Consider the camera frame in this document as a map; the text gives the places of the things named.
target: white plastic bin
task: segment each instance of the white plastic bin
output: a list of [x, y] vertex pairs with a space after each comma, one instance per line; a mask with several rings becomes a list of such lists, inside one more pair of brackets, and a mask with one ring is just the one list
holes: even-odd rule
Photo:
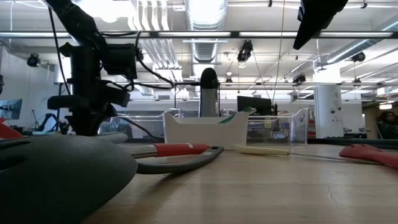
[[248, 112], [240, 112], [228, 123], [219, 123], [226, 118], [174, 118], [163, 114], [166, 143], [202, 143], [209, 146], [231, 144], [246, 145]]

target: black bracket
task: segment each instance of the black bracket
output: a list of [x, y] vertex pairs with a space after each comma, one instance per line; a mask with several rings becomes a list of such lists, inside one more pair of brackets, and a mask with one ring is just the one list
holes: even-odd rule
[[368, 6], [367, 2], [363, 0], [363, 6], [361, 6], [361, 9], [366, 9], [367, 6]]

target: ventilation duct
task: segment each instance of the ventilation duct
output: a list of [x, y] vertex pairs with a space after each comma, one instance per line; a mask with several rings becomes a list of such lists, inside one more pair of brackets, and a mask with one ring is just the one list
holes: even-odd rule
[[[384, 23], [383, 25], [379, 26], [377, 31], [398, 31], [398, 16], [389, 20], [389, 22]], [[342, 60], [345, 60], [349, 57], [352, 57], [365, 49], [372, 47], [383, 41], [383, 39], [368, 39], [368, 40], [356, 40], [347, 46], [343, 47], [342, 49], [332, 53], [328, 56], [327, 62], [328, 63], [338, 63]]]
[[[222, 30], [228, 0], [185, 0], [189, 30]], [[194, 43], [192, 53], [199, 63], [210, 63], [216, 57], [218, 44]]]

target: white pillar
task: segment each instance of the white pillar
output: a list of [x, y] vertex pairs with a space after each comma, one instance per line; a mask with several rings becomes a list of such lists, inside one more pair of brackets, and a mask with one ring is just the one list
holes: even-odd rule
[[[319, 83], [340, 83], [340, 68], [328, 65], [326, 70], [315, 71], [313, 80]], [[317, 138], [343, 137], [343, 113], [341, 110], [341, 88], [338, 85], [316, 86], [315, 126]]]

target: wooden table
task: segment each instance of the wooden table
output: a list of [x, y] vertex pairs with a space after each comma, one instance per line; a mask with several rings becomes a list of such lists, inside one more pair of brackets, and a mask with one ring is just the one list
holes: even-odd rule
[[[341, 149], [293, 151], [337, 156]], [[84, 223], [398, 223], [398, 171], [226, 151], [186, 174], [137, 174]]]

